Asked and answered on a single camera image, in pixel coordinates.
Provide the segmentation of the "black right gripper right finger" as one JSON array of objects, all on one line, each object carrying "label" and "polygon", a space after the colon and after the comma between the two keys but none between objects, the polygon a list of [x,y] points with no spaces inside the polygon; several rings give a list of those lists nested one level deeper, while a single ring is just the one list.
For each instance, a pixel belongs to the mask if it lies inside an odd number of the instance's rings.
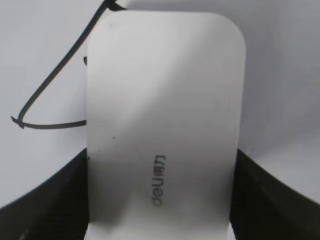
[{"label": "black right gripper right finger", "polygon": [[238,150],[230,223],[237,240],[318,240],[320,205]]}]

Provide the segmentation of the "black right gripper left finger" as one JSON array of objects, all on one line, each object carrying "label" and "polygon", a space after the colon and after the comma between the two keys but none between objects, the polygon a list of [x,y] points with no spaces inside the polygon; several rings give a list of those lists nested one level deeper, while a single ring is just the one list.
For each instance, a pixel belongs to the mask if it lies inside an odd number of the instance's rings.
[{"label": "black right gripper left finger", "polygon": [[83,149],[41,185],[0,209],[2,240],[83,240],[89,217]]}]

